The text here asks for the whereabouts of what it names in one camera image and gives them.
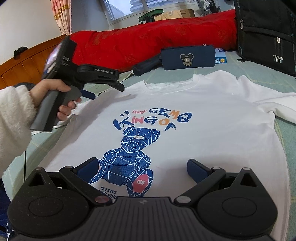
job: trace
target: navy pencil case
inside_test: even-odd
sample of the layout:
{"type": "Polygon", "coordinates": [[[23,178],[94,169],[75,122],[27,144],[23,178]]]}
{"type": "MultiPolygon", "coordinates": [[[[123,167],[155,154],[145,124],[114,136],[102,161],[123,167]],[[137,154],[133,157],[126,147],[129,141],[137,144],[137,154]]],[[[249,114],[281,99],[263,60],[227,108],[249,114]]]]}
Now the navy pencil case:
{"type": "Polygon", "coordinates": [[[165,70],[215,66],[215,49],[212,45],[161,49],[165,70]]]}

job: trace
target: white sweatshirt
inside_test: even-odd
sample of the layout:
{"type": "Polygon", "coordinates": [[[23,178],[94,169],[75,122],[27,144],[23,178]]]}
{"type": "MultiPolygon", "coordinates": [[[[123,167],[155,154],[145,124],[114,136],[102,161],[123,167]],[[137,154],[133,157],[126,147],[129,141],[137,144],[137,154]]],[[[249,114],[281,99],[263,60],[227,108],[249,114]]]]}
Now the white sweatshirt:
{"type": "Polygon", "coordinates": [[[0,177],[29,145],[28,127],[35,114],[33,99],[24,85],[0,90],[0,177]]]}

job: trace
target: device screen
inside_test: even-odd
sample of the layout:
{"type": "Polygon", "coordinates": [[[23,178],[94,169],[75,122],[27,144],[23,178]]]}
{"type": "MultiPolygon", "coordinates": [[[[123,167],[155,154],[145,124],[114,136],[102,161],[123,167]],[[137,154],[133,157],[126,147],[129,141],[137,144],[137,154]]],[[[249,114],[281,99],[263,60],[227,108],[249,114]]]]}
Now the device screen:
{"type": "Polygon", "coordinates": [[[47,59],[44,71],[46,71],[57,60],[57,55],[59,53],[61,46],[62,46],[62,42],[51,52],[51,54],[47,59]]]}

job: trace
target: human hand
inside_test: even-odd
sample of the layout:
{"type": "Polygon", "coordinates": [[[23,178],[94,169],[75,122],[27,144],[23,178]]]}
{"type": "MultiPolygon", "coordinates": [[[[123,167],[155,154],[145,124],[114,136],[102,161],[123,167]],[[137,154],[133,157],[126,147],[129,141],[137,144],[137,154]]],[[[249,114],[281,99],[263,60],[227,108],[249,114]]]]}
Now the human hand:
{"type": "MultiPolygon", "coordinates": [[[[30,95],[33,99],[35,107],[37,108],[49,90],[68,92],[70,89],[71,87],[66,85],[62,80],[42,80],[30,90],[30,95]]],[[[67,119],[67,116],[71,114],[71,109],[74,108],[76,108],[76,104],[74,101],[70,101],[68,103],[68,106],[61,105],[59,107],[57,117],[61,121],[65,121],[67,119]]]]}

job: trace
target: pink curtain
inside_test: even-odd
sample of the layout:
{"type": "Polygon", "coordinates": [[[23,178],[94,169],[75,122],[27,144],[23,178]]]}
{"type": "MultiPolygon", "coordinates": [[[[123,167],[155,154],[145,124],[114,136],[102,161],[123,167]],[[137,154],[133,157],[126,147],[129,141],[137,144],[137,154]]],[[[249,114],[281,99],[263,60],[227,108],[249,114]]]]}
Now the pink curtain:
{"type": "Polygon", "coordinates": [[[71,28],[71,0],[51,0],[52,11],[62,34],[70,35],[71,28]]]}

